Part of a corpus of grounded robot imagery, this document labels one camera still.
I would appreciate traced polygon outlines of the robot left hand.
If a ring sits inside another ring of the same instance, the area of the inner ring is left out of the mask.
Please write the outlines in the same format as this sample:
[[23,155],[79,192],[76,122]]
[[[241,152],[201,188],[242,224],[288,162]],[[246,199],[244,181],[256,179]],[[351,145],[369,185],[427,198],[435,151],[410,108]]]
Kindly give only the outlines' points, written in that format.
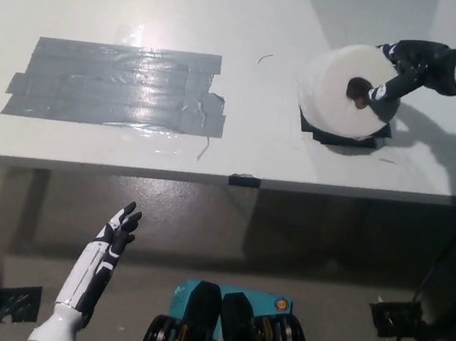
[[84,318],[91,317],[142,214],[133,201],[120,209],[102,227],[80,254],[59,292],[57,304],[64,304]]

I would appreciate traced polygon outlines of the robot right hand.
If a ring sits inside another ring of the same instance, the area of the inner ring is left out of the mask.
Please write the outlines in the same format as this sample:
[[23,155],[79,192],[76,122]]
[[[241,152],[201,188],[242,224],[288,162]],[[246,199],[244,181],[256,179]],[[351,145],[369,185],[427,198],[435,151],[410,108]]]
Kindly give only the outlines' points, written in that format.
[[397,76],[368,91],[370,103],[398,100],[421,87],[443,96],[456,95],[456,50],[439,42],[399,40],[378,46]]

